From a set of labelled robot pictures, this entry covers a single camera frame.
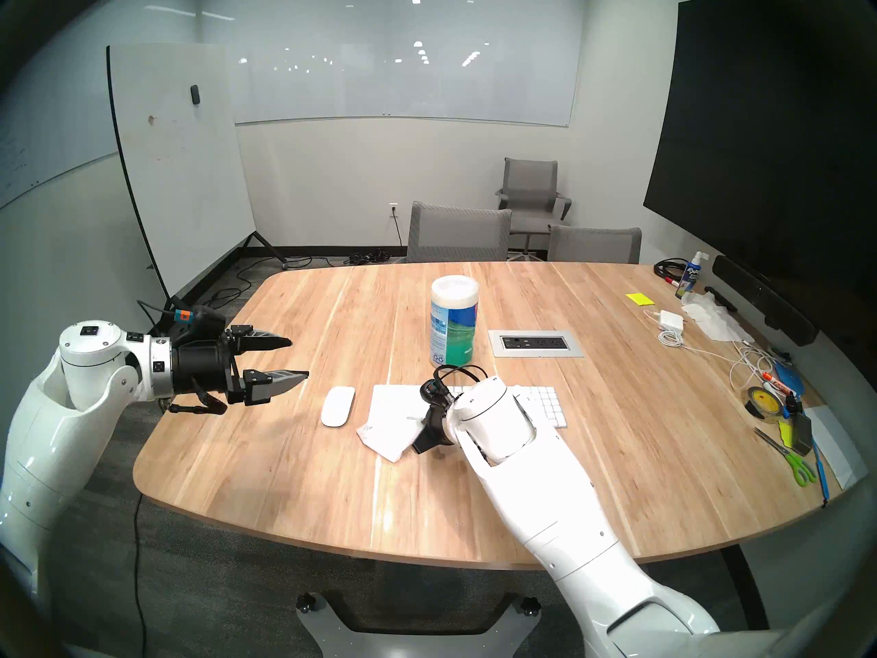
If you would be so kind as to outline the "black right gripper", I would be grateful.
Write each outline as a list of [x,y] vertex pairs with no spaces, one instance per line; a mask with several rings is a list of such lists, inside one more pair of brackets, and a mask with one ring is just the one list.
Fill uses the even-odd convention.
[[423,419],[423,429],[412,441],[411,448],[416,454],[423,454],[439,446],[453,447],[458,442],[450,430],[448,415],[452,411],[449,404],[432,403]]

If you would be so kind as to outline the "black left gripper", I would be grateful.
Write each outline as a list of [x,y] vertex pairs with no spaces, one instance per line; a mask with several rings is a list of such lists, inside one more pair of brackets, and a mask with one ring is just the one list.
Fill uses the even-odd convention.
[[267,404],[304,382],[310,372],[245,369],[241,376],[235,358],[292,345],[289,338],[253,326],[188,326],[171,340],[174,395],[194,394],[200,405]]

